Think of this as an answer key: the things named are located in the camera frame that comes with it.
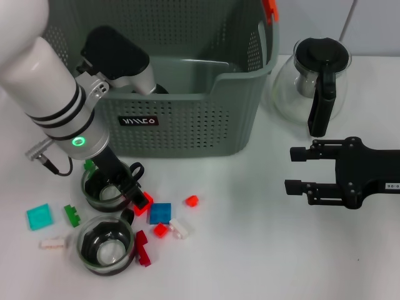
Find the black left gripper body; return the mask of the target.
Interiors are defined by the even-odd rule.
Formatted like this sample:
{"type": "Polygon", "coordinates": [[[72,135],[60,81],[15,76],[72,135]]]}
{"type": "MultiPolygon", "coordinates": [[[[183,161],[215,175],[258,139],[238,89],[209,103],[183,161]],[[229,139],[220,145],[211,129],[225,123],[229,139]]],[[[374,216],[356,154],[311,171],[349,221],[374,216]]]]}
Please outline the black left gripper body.
{"type": "Polygon", "coordinates": [[[117,188],[128,186],[130,176],[127,168],[109,146],[106,146],[98,155],[94,156],[92,161],[117,188]]]}

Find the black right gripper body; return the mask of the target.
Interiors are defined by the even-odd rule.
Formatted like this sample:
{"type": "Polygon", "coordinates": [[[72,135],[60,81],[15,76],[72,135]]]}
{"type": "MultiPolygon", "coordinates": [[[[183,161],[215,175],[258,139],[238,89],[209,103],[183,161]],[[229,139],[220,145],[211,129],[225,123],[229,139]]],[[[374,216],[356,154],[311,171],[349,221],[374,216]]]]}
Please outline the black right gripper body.
{"type": "Polygon", "coordinates": [[[358,137],[342,142],[335,164],[343,206],[359,209],[373,194],[399,193],[399,151],[371,149],[358,137]]]}

